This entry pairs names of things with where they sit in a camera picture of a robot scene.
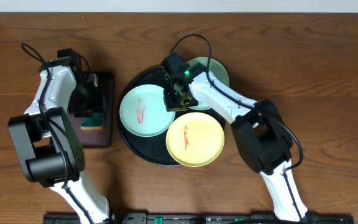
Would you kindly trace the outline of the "green sponge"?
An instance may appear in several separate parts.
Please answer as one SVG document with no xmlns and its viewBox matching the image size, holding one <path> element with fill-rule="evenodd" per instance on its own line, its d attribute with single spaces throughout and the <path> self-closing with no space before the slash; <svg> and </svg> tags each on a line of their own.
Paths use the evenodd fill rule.
<svg viewBox="0 0 358 224">
<path fill-rule="evenodd" d="M 85 117 L 81 124 L 81 129 L 102 129 L 104 126 L 104 115 L 102 113 L 93 113 L 90 117 Z"/>
</svg>

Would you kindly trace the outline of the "mint green plate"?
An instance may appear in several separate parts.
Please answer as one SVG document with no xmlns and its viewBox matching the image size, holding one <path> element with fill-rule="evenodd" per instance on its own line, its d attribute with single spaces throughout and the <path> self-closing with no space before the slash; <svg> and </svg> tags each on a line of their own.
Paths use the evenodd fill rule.
<svg viewBox="0 0 358 224">
<path fill-rule="evenodd" d="M 208 62 L 208 58 L 207 57 L 197 57 L 197 58 L 193 58 L 189 61 L 187 61 L 187 63 L 190 65 L 190 66 L 193 66 L 197 63 L 201 63 L 203 64 L 204 66 L 207 66 L 207 62 Z M 227 70 L 225 69 L 225 67 L 220 63 L 218 62 L 217 60 L 215 59 L 211 59 L 210 61 L 210 65 L 209 65 L 209 70 L 211 72 L 213 72 L 214 76 L 222 83 L 224 83 L 225 85 L 229 86 L 229 75 L 228 75 L 228 72 Z M 198 105 L 197 106 L 191 106 L 190 107 L 191 109 L 193 110 L 198 110 L 198 111 L 201 111 L 201 110 L 208 110 L 210 109 L 211 107 L 208 106 L 207 104 L 203 103 L 203 102 L 198 102 Z"/>
<path fill-rule="evenodd" d="M 175 113 L 167 111 L 162 87 L 145 84 L 124 95 L 119 107 L 119 117 L 132 134 L 153 137 L 170 127 Z"/>
</svg>

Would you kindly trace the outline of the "yellow plate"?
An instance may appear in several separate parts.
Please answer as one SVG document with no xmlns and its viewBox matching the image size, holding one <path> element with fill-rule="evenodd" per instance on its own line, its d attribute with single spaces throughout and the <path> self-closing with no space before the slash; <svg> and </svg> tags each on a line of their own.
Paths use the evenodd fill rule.
<svg viewBox="0 0 358 224">
<path fill-rule="evenodd" d="M 166 146 L 168 153 L 179 164 L 205 166 L 220 155 L 224 146 L 224 131 L 220 123 L 206 113 L 187 113 L 169 127 Z"/>
</svg>

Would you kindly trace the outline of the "mint green plate top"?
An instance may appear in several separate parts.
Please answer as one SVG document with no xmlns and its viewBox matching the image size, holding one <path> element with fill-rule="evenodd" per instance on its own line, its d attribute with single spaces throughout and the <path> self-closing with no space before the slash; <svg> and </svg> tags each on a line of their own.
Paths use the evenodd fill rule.
<svg viewBox="0 0 358 224">
<path fill-rule="evenodd" d="M 187 61 L 187 63 L 190 65 L 190 66 L 193 66 L 197 63 L 201 63 L 203 64 L 204 66 L 207 66 L 207 62 L 208 62 L 208 58 L 207 57 L 197 57 L 197 58 L 193 58 L 189 61 Z M 225 67 L 220 63 L 218 62 L 217 60 L 215 59 L 211 59 L 210 61 L 210 65 L 209 65 L 209 70 L 211 72 L 213 72 L 214 76 L 222 83 L 224 83 L 225 85 L 229 86 L 229 75 L 228 75 L 228 72 L 227 70 L 225 69 Z M 193 110 L 198 110 L 198 111 L 201 111 L 201 110 L 208 110 L 210 109 L 211 107 L 208 106 L 207 104 L 203 103 L 203 102 L 198 102 L 198 105 L 197 106 L 191 106 L 190 107 L 191 109 Z"/>
</svg>

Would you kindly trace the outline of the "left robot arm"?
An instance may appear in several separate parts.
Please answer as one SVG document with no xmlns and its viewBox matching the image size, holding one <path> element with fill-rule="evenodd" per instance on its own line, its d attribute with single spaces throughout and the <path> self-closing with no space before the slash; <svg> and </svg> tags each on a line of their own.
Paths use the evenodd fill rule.
<svg viewBox="0 0 358 224">
<path fill-rule="evenodd" d="M 63 197 L 78 223 L 110 223 L 108 199 L 85 172 L 84 149 L 110 145 L 114 79 L 111 72 L 84 72 L 81 61 L 42 61 L 35 97 L 8 130 L 29 182 Z"/>
</svg>

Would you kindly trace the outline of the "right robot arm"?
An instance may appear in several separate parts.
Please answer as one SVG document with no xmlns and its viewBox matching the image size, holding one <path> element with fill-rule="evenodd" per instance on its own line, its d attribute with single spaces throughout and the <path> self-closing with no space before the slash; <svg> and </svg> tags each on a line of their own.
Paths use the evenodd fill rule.
<svg viewBox="0 0 358 224">
<path fill-rule="evenodd" d="M 303 221 L 308 209 L 292 173 L 302 160 L 292 163 L 290 152 L 296 146 L 302 154 L 303 148 L 277 107 L 269 100 L 259 103 L 242 96 L 200 63 L 190 66 L 186 62 L 165 62 L 162 67 L 168 77 L 164 91 L 167 109 L 183 111 L 199 102 L 210 106 L 231 125 L 243 161 L 265 181 L 277 218 Z"/>
</svg>

